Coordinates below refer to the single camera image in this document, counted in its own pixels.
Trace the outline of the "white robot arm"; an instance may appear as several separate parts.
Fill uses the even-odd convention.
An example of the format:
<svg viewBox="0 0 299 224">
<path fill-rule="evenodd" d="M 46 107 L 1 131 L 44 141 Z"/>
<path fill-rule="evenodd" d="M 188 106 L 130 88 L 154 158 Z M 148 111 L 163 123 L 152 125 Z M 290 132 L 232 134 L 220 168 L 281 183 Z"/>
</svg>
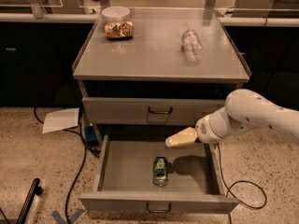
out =
<svg viewBox="0 0 299 224">
<path fill-rule="evenodd" d="M 216 144 L 232 134 L 246 133 L 256 127 L 267 127 L 285 138 L 299 141 L 299 112 L 276 105 L 255 91 L 232 91 L 224 107 L 199 119 L 165 139 L 168 147 L 191 145 L 198 139 L 204 144 Z"/>
</svg>

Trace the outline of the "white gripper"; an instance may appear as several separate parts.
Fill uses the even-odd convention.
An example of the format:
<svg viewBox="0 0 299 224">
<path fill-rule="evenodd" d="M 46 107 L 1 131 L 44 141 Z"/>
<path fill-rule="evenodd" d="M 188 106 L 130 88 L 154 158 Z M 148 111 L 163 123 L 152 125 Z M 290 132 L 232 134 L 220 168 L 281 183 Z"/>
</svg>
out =
<svg viewBox="0 0 299 224">
<path fill-rule="evenodd" d="M 198 135 L 198 139 L 202 143 L 215 144 L 221 139 L 236 133 L 241 133 L 243 126 L 239 121 L 232 119 L 226 112 L 225 108 L 221 108 L 196 122 L 195 129 L 188 127 L 174 135 L 165 139 L 168 147 L 181 147 L 193 144 Z"/>
</svg>

